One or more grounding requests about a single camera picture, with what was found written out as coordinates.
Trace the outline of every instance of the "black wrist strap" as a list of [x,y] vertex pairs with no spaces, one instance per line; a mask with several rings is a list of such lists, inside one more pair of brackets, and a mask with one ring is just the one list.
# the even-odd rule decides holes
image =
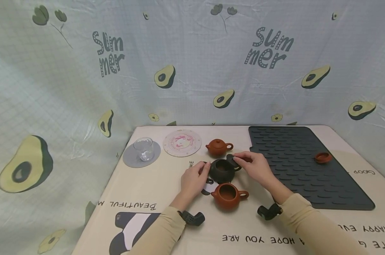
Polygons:
[[283,209],[276,203],[271,205],[269,209],[264,206],[260,206],[258,208],[258,214],[262,216],[262,218],[264,218],[265,220],[271,220],[282,213]]
[[187,211],[184,211],[184,212],[177,211],[177,212],[187,225],[199,226],[205,221],[205,217],[201,212],[197,213],[195,216],[193,216],[191,213]]

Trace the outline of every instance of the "pink coaster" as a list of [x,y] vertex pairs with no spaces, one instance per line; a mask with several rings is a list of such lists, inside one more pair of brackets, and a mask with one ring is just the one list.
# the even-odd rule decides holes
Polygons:
[[201,147],[201,137],[187,129],[170,133],[163,142],[164,150],[174,157],[186,157],[196,153]]

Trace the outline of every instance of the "brown teapot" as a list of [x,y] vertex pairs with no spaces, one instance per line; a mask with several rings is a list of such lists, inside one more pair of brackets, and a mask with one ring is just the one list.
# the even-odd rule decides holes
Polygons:
[[221,157],[225,155],[227,151],[233,149],[234,145],[230,143],[225,143],[221,139],[214,139],[208,145],[206,145],[208,153],[213,157]]
[[231,183],[223,183],[217,186],[211,195],[214,197],[217,206],[223,210],[234,210],[241,200],[249,197],[248,191],[239,191]]
[[233,158],[232,154],[228,154],[226,159],[220,158],[213,161],[209,169],[209,176],[219,184],[232,182],[235,172],[241,169]]

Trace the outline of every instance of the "glass cup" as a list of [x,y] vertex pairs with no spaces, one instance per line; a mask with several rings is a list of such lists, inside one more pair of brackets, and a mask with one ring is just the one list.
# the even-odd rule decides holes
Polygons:
[[142,161],[149,161],[154,157],[153,140],[149,137],[142,137],[134,142],[133,147]]

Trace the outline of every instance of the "black drying mat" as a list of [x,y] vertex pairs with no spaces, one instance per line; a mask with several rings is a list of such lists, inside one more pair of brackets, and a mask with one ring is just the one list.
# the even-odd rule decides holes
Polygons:
[[375,204],[333,159],[318,164],[314,156],[329,152],[307,127],[250,126],[251,151],[268,159],[273,174],[316,209],[373,210]]

